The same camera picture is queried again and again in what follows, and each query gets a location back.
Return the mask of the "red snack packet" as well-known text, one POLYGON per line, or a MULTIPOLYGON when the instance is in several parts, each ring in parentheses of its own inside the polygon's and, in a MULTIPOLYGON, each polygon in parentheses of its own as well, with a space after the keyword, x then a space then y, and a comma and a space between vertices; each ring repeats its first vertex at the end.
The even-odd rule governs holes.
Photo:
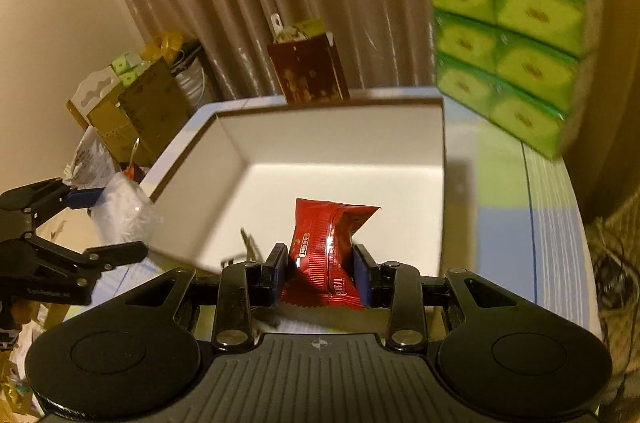
POLYGON ((298 198, 288 253, 291 267, 280 301, 304 308, 360 309, 352 279, 352 236, 377 211, 372 205, 298 198))

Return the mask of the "clear floss pick box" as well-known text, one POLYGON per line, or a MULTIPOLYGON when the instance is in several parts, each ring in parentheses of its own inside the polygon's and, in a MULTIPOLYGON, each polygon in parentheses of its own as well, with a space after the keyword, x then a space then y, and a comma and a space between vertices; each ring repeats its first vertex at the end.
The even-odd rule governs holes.
POLYGON ((160 216, 140 186, 122 172, 115 174, 91 209, 91 219, 105 244, 149 244, 160 216))

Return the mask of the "white plastic bag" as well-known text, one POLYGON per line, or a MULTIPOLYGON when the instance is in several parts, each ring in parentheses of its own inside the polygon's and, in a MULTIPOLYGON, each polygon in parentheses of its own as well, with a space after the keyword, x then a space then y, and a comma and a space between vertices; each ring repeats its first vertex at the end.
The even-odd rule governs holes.
POLYGON ((80 139, 72 161, 63 172, 63 182, 77 189, 104 188, 119 172, 98 131, 89 126, 80 139))

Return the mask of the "large brown cardboard box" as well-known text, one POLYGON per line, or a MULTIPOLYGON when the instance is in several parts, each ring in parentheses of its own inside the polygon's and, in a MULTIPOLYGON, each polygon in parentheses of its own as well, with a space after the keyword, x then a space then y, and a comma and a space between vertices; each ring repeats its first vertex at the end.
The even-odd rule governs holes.
POLYGON ((437 273, 445 189, 438 98, 223 110, 206 105, 142 187, 158 216, 156 253, 216 271, 250 235, 288 243, 300 198, 371 205, 355 239, 377 261, 437 273))

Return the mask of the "brown cardboard boxes pile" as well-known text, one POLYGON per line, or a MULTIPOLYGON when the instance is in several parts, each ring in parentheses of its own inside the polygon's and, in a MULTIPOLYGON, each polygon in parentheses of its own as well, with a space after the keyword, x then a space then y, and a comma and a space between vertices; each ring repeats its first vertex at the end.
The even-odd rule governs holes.
POLYGON ((90 74, 67 110, 81 128, 92 126, 118 163, 150 167, 194 114, 165 60, 125 86, 112 68, 90 74))

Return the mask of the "checked tablecloth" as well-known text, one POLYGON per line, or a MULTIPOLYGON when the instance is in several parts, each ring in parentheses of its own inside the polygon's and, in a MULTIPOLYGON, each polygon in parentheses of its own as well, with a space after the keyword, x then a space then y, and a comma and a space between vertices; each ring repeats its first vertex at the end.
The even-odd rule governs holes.
MULTIPOLYGON (((596 286, 582 218, 562 161, 548 161, 525 144, 439 94, 434 87, 358 90, 355 100, 438 98, 444 107, 445 189, 442 253, 434 276, 464 268, 576 325, 600 329, 596 286)), ((213 103, 223 110, 287 104, 272 96, 213 103)), ((178 266, 156 253, 104 273, 95 304, 178 266)))

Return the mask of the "dark red gift box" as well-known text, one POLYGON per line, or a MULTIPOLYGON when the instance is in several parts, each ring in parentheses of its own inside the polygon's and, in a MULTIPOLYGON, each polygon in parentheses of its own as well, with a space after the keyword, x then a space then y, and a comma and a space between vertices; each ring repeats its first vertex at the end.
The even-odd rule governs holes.
POLYGON ((331 33, 267 46, 288 103, 349 99, 340 55, 331 33))

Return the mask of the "green tissue pack stack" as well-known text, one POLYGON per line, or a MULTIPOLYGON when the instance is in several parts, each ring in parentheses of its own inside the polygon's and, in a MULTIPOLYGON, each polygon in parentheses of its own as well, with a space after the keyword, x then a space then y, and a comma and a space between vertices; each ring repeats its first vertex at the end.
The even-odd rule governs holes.
POLYGON ((578 135, 603 0, 430 0, 436 84, 549 160, 578 135))

